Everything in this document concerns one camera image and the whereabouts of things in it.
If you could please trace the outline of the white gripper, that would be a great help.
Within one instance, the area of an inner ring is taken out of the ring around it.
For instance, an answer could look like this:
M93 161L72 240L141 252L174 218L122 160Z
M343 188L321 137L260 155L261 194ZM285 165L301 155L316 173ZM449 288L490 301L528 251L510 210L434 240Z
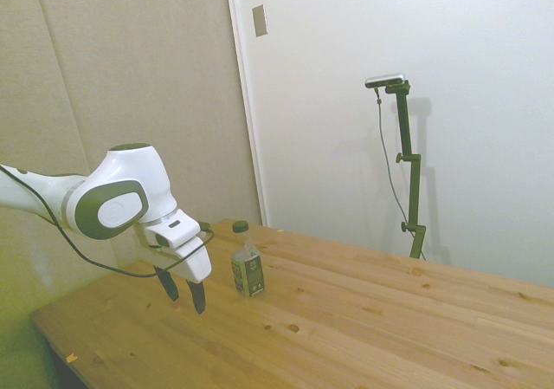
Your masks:
M206 309L205 289L202 281L211 273L211 262L203 240L197 235L200 226L196 222L168 221L161 224L135 224L140 255L155 267L155 273L165 293L172 301L179 298L179 291L171 273L185 278L194 308L198 314Z

